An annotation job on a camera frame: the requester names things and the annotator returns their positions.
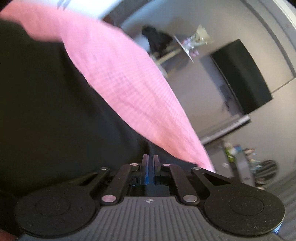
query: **pink fabric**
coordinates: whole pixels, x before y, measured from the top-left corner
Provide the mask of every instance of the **pink fabric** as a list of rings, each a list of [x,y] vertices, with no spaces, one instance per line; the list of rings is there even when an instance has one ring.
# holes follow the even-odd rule
[[[0,17],[39,41],[63,41],[88,83],[134,130],[173,156],[213,171],[183,108],[148,54],[120,29],[43,5],[12,1]]]

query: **tv screen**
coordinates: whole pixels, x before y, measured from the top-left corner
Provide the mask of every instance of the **tv screen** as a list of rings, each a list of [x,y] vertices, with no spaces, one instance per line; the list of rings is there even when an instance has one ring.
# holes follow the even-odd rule
[[[222,73],[243,114],[249,114],[272,100],[260,70],[239,39],[212,53],[211,58]]]

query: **wall-mounted tv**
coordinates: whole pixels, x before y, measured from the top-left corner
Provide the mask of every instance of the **wall-mounted tv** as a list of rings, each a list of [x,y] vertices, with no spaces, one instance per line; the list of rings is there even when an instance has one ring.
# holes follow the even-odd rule
[[[272,100],[259,68],[239,39],[212,53],[211,58],[244,115]]]

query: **silver rivet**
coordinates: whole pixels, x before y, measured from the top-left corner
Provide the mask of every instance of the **silver rivet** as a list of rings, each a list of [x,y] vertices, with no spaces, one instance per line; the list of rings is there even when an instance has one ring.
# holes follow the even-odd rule
[[[185,195],[183,197],[183,200],[185,202],[196,202],[198,200],[197,196],[194,196],[194,195]]]
[[[114,202],[116,197],[114,195],[105,195],[102,197],[102,201],[104,202]]]

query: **ribbed surface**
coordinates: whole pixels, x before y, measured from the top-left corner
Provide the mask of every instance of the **ribbed surface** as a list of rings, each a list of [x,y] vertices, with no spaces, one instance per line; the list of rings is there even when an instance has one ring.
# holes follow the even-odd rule
[[[278,196],[286,208],[278,234],[286,240],[296,240],[296,173],[270,185],[266,190]]]
[[[116,206],[103,207],[82,231],[60,241],[281,241],[275,234],[238,238],[213,228],[196,207],[179,204],[175,197],[125,197]],[[20,241],[41,240],[27,235]]]

